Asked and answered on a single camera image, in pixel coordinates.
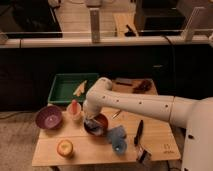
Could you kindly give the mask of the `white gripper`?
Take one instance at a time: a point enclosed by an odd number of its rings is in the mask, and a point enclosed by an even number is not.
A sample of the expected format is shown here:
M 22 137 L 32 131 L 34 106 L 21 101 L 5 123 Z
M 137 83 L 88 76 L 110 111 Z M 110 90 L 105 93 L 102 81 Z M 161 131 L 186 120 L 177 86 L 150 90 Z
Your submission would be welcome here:
M 100 107 L 85 100 L 83 102 L 83 111 L 87 119 L 93 119 L 100 113 Z

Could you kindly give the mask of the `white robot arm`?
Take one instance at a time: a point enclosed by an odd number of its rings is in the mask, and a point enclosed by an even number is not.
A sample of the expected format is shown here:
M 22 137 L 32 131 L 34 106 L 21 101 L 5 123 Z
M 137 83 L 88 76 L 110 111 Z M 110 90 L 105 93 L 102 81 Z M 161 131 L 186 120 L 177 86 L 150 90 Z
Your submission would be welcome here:
M 88 118 L 94 118 L 103 107 L 121 109 L 185 128 L 181 171 L 213 171 L 213 97 L 194 100 L 120 93 L 112 90 L 110 79 L 101 77 L 87 91 L 83 110 Z

